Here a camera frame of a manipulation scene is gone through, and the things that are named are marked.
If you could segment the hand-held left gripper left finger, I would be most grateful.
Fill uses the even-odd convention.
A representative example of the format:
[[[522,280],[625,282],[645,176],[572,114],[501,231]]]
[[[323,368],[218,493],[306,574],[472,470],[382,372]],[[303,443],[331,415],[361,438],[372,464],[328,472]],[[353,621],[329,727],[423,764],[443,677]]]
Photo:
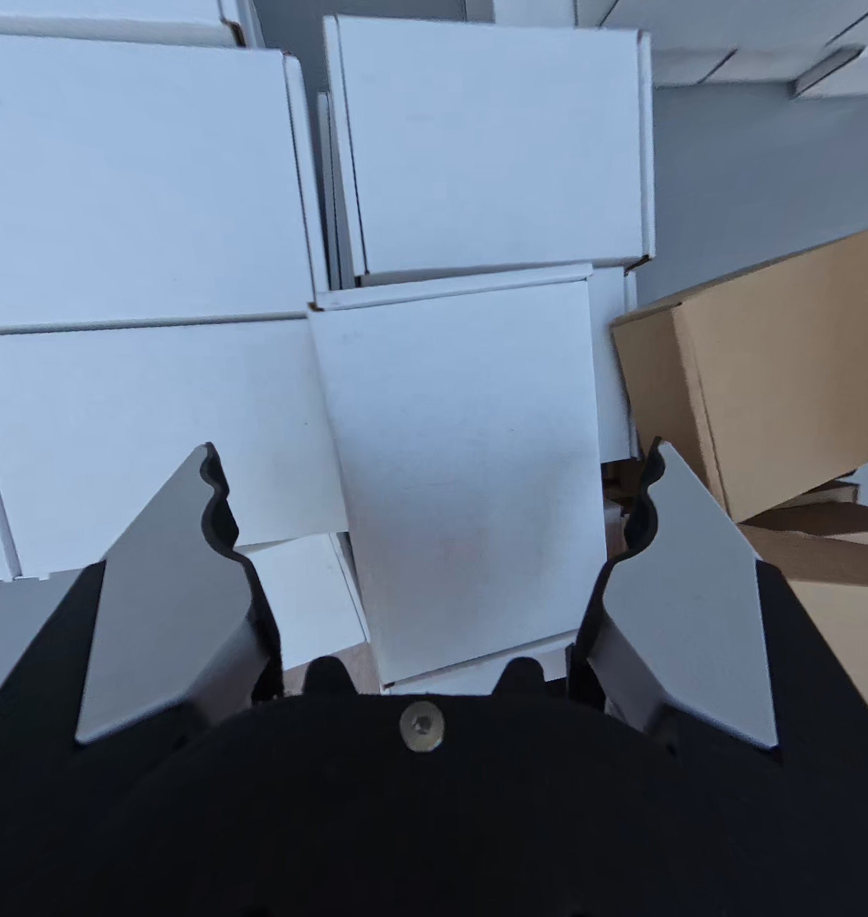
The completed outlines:
[[[193,449],[104,556],[75,739],[176,708],[206,726],[284,695],[279,630],[215,446]]]

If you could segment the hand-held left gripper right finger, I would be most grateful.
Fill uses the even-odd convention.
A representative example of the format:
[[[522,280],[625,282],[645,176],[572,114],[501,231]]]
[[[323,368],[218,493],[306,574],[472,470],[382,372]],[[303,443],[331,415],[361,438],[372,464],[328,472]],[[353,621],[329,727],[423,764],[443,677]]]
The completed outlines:
[[[567,694],[649,735],[666,710],[750,746],[779,738],[759,556],[686,460],[657,437],[574,642]]]

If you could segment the white cardboard box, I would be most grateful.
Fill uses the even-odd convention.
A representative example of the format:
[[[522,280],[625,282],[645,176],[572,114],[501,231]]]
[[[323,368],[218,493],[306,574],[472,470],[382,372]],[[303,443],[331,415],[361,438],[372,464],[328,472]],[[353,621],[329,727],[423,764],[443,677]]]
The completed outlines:
[[[357,584],[398,692],[581,624],[607,559],[588,262],[319,293]]]

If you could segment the pile of white boxes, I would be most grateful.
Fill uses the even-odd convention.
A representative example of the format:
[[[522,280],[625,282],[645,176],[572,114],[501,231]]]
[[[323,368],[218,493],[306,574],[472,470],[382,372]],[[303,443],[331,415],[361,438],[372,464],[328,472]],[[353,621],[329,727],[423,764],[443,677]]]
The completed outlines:
[[[97,560],[205,442],[241,544],[348,532],[302,76],[0,31],[0,579]]]

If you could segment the brown cardboard box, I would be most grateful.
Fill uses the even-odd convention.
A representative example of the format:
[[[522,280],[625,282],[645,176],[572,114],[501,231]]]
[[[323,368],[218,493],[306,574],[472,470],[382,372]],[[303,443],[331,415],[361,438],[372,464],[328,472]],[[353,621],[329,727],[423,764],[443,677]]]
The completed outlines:
[[[744,522],[868,464],[868,230],[617,319],[639,443]]]
[[[868,705],[868,506],[774,509],[738,527],[788,580]]]

